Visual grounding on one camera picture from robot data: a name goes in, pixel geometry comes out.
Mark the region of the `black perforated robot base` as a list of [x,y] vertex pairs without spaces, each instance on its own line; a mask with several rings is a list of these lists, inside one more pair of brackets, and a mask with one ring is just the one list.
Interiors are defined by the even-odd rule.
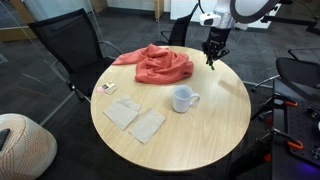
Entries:
[[272,141],[272,180],[320,180],[319,91],[285,80],[274,82],[274,92],[290,102],[276,100],[273,127],[289,138]]

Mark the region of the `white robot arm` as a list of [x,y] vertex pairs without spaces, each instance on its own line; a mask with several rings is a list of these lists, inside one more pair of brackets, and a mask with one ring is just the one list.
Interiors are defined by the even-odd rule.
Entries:
[[210,28],[208,38],[201,43],[206,63],[214,68],[214,61],[229,53],[226,41],[235,24],[250,24],[270,12],[279,0],[215,0],[210,12],[202,12],[200,25]]

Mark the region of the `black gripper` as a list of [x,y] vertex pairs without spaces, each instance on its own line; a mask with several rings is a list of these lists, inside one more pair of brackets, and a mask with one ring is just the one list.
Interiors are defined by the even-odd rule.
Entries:
[[228,49],[223,48],[226,46],[230,31],[230,28],[219,29],[211,27],[207,40],[201,42],[202,51],[206,55],[206,63],[209,66],[212,66],[215,60],[218,60],[229,53]]

